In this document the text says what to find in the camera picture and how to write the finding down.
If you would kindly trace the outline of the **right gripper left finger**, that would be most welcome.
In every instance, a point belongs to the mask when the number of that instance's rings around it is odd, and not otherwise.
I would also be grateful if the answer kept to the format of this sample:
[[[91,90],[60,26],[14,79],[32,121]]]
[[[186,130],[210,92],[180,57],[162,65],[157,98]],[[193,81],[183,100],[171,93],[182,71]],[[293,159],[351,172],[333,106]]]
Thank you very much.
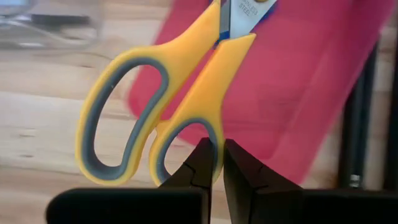
[[[209,224],[213,145],[203,138],[157,188],[75,188],[47,205],[47,224]]]

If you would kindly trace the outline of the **yellow-handled scissors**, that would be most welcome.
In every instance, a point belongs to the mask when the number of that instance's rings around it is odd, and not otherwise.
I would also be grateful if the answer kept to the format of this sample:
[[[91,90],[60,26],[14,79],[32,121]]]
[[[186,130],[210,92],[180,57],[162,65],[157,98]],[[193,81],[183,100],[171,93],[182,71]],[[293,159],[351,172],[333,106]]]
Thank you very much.
[[[211,181],[223,168],[224,132],[221,118],[228,88],[251,48],[253,29],[277,0],[211,0],[178,37],[160,45],[136,47],[119,54],[103,70],[86,97],[75,138],[75,159],[83,175],[96,184],[121,185],[137,171],[149,134],[149,170],[155,185],[170,179],[164,161],[175,137],[191,124],[205,127],[211,146]],[[154,67],[161,76],[136,121],[121,163],[108,166],[95,153],[100,114],[116,85],[135,67]]]

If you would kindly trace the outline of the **black metal table frame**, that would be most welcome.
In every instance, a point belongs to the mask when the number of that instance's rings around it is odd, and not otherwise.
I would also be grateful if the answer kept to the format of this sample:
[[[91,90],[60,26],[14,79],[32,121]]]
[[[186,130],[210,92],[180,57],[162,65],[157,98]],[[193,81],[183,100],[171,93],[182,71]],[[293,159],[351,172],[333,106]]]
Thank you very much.
[[[365,153],[376,74],[377,47],[369,54],[363,70],[346,101],[343,113],[337,186],[363,188]],[[382,188],[398,192],[398,45],[394,59],[391,107],[387,130],[387,154]]]

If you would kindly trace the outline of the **clear plastic bin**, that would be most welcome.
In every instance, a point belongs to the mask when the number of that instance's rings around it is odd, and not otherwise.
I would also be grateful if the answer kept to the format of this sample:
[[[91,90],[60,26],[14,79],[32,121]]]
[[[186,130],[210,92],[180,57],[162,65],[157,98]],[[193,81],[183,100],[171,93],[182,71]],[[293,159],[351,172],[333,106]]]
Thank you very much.
[[[0,0],[0,49],[81,49],[100,36],[103,0]]]

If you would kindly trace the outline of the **pink translucent plastic bin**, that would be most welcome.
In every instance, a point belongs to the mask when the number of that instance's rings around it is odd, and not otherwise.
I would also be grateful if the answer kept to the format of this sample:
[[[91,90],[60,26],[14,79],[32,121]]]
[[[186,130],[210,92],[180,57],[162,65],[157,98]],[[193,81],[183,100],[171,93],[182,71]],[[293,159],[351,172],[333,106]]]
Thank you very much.
[[[277,0],[224,98],[225,137],[303,181],[395,4]]]

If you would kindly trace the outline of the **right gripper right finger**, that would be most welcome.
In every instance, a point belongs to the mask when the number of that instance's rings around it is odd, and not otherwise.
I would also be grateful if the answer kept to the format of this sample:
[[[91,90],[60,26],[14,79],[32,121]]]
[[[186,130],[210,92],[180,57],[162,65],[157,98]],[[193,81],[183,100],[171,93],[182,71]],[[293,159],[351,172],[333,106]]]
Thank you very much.
[[[223,180],[232,224],[398,224],[398,194],[303,189],[232,139]]]

